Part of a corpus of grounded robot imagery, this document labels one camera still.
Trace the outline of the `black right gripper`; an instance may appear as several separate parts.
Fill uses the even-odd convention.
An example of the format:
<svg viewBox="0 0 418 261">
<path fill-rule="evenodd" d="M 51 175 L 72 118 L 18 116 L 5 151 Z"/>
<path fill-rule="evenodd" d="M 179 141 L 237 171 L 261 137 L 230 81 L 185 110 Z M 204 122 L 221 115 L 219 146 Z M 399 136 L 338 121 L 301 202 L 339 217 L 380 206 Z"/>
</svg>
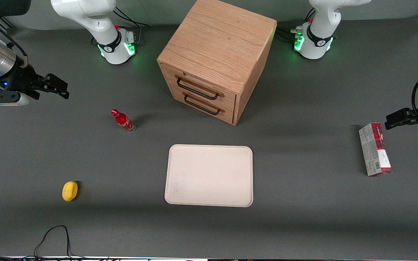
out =
<svg viewBox="0 0 418 261">
<path fill-rule="evenodd" d="M 32 67 L 21 69 L 15 66 L 0 76 L 0 106 L 25 106 L 32 99 L 38 100 L 41 91 L 68 99 L 67 86 L 65 81 L 52 73 L 40 76 Z"/>
</svg>

